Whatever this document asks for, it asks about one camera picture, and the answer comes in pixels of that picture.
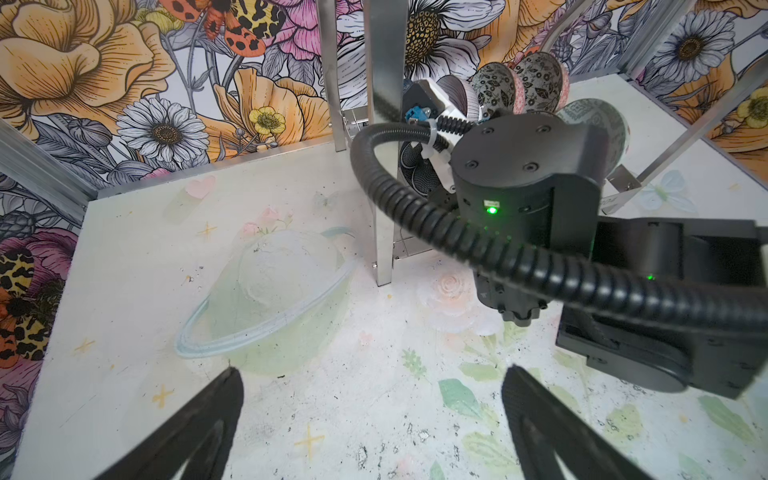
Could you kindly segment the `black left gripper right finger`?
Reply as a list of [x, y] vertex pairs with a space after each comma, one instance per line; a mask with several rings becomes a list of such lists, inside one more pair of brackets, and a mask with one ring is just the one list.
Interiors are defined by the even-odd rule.
[[501, 398], [526, 479], [647, 479], [649, 475], [595, 433], [520, 366], [509, 368]]

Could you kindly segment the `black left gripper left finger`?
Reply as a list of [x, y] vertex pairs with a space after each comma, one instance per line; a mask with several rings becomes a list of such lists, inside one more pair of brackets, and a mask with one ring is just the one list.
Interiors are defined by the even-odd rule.
[[238, 369], [230, 367], [100, 479], [221, 479], [244, 403]]

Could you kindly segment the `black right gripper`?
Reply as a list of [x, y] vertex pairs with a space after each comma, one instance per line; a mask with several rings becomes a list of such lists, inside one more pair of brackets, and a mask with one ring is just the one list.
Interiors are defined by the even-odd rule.
[[464, 134], [450, 165], [462, 218], [516, 244], [591, 256], [609, 165], [605, 128], [503, 116]]

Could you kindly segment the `green geometric pattern bowl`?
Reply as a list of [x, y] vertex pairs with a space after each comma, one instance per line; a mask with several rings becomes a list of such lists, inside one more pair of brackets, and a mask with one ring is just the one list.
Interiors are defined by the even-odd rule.
[[582, 98], [568, 103], [556, 115], [568, 124], [589, 124], [606, 131], [608, 153], [605, 174], [609, 176], [629, 148], [630, 129], [622, 113], [607, 101]]

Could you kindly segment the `black white floral bowl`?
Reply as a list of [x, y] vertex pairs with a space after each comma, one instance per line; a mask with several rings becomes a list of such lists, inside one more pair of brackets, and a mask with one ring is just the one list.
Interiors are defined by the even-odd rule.
[[568, 71], [550, 53], [531, 53], [520, 60], [513, 71], [522, 81], [525, 113], [556, 113], [567, 103], [570, 87]]

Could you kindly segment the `purple striped bowl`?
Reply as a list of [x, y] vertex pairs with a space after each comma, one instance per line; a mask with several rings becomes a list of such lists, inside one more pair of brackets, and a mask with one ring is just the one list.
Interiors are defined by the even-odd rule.
[[437, 81], [437, 85], [465, 119], [471, 122], [480, 121], [481, 114], [477, 93], [466, 80], [454, 75], [446, 75]]

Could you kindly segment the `dark navy wave bowl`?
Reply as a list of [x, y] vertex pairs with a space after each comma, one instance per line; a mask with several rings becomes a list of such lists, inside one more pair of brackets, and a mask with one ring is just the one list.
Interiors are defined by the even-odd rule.
[[431, 162], [422, 156], [422, 145], [403, 142], [399, 152], [399, 169], [407, 184], [422, 197], [428, 197], [442, 183]]

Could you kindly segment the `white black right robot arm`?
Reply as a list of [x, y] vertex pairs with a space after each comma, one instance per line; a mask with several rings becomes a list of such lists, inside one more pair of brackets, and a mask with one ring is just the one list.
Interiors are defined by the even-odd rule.
[[600, 216], [623, 150], [604, 127], [524, 114], [460, 133], [459, 214], [495, 238], [476, 262], [482, 304], [525, 327], [562, 301], [557, 345], [648, 389], [747, 389], [767, 361], [765, 228]]

